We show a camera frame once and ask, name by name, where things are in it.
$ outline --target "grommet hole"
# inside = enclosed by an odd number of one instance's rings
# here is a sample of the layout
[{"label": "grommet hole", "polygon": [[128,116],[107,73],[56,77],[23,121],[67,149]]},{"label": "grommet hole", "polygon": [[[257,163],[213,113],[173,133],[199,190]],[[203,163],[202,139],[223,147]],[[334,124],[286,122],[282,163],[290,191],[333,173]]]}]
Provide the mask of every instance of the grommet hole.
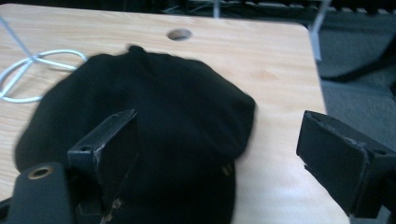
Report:
[{"label": "grommet hole", "polygon": [[175,41],[187,40],[192,37],[192,32],[187,29],[175,29],[167,34],[168,38]]},{"label": "grommet hole", "polygon": [[53,172],[53,168],[51,166],[43,166],[30,172],[28,177],[29,179],[36,180],[46,177],[47,175],[50,175],[52,172]]}]

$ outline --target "chair leg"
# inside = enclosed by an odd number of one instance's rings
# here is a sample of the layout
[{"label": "chair leg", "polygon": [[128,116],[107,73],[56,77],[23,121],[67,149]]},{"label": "chair leg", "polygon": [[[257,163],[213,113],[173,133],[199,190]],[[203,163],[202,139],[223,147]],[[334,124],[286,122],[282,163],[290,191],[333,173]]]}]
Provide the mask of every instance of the chair leg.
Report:
[{"label": "chair leg", "polygon": [[311,45],[314,51],[314,57],[317,61],[321,61],[320,44],[319,44],[319,30],[326,16],[327,9],[332,0],[323,0],[318,15],[315,17],[314,24],[309,26],[309,34],[311,37]]}]

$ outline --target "black cap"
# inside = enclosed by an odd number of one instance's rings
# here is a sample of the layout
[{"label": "black cap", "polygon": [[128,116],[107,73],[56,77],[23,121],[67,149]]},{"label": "black cap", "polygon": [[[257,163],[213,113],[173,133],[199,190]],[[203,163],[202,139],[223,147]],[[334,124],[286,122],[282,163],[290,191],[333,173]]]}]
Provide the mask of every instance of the black cap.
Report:
[{"label": "black cap", "polygon": [[233,162],[247,147],[255,103],[195,60],[137,46],[91,57],[43,97],[16,147],[17,168],[67,167],[70,147],[127,109],[137,112],[139,158],[108,223],[230,223]]}]

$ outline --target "cable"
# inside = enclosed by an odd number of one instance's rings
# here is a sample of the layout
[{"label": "cable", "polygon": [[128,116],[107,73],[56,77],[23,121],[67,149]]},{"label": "cable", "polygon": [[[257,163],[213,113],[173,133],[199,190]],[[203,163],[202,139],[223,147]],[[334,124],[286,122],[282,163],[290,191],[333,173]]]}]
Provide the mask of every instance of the cable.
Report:
[{"label": "cable", "polygon": [[29,69],[29,67],[33,63],[46,63],[46,64],[62,67],[62,68],[72,70],[72,71],[77,69],[74,66],[70,66],[67,64],[63,64],[63,63],[56,63],[53,61],[43,59],[43,57],[54,55],[54,54],[75,54],[75,55],[79,56],[84,62],[87,61],[87,57],[84,54],[82,54],[81,52],[78,52],[76,50],[56,49],[56,50],[49,50],[49,51],[45,51],[42,53],[38,53],[37,55],[34,55],[31,58],[26,58],[26,59],[21,60],[17,63],[14,63],[0,75],[0,87],[2,87],[4,85],[4,82],[6,81],[7,77],[9,77],[11,74],[13,74],[18,69],[21,69],[21,70],[0,91],[0,99],[11,102],[11,103],[16,103],[16,104],[32,103],[32,102],[40,101],[42,99],[42,96],[22,98],[22,99],[15,99],[15,98],[7,97],[7,93],[12,89],[12,87],[17,83],[17,81],[23,76],[23,74]]}]

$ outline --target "table surface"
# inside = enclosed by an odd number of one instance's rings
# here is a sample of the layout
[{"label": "table surface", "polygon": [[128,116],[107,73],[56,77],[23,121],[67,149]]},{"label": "table surface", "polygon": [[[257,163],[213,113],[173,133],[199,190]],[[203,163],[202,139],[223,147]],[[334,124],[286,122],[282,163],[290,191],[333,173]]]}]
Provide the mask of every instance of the table surface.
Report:
[{"label": "table surface", "polygon": [[[258,106],[249,147],[236,163],[233,223],[348,223],[295,153],[304,111],[325,111],[302,25],[23,5],[2,5],[0,14],[32,53],[76,49],[87,56],[116,55],[139,45],[207,63]],[[170,40],[166,34],[176,28],[190,30],[192,37]],[[26,56],[3,28],[0,39],[4,71]],[[82,63],[69,56],[54,60]],[[43,94],[67,75],[34,65],[10,95]],[[36,106],[0,101],[0,200],[12,194],[18,175],[13,148]]]}]

